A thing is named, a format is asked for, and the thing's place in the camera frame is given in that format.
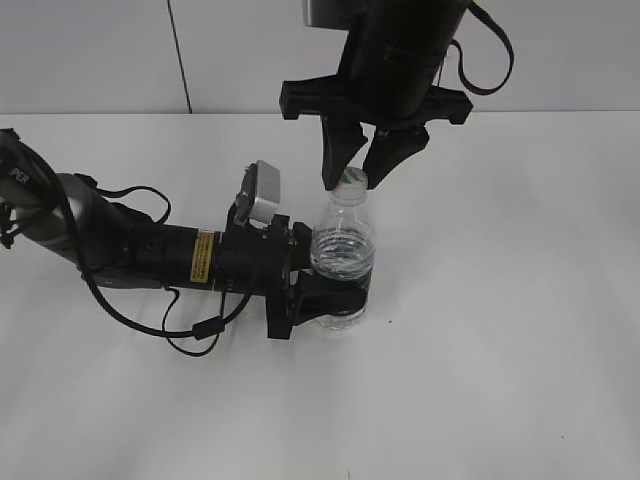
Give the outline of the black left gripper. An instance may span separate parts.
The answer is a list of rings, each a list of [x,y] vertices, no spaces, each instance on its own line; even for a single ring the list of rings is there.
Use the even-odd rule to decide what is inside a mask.
[[[215,244],[215,289],[265,299],[267,336],[288,340],[293,325],[323,316],[347,317],[364,309],[369,273],[353,280],[336,280],[300,271],[293,287],[291,275],[311,268],[313,230],[277,214],[270,225],[234,223],[229,208],[224,232]]]

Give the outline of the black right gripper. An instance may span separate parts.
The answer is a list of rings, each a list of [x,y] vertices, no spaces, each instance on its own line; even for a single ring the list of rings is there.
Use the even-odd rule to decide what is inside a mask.
[[[284,119],[322,116],[321,174],[326,191],[337,187],[367,143],[359,122],[391,129],[375,130],[363,163],[367,189],[374,190],[392,170],[426,148],[430,137],[420,125],[466,121],[472,109],[468,96],[432,84],[437,71],[432,52],[397,48],[371,32],[352,29],[335,74],[282,84],[279,106]]]

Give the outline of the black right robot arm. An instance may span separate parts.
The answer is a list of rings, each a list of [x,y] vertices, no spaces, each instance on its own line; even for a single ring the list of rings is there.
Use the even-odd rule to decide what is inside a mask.
[[[283,83],[284,119],[321,120],[326,190],[337,187],[363,146],[369,148],[363,170],[374,189],[426,148],[428,122],[466,121],[472,108],[467,95],[433,81],[468,5],[374,1],[350,27],[335,74]]]

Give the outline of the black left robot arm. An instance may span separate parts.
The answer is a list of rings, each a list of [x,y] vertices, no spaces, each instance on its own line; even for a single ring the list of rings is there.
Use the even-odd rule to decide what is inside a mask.
[[[247,166],[223,231],[171,225],[122,203],[86,175],[55,172],[19,135],[1,133],[1,242],[24,236],[73,263],[96,299],[104,289],[181,288],[265,300],[267,333],[351,314],[366,303],[361,280],[311,269],[310,228],[278,213],[280,173]]]

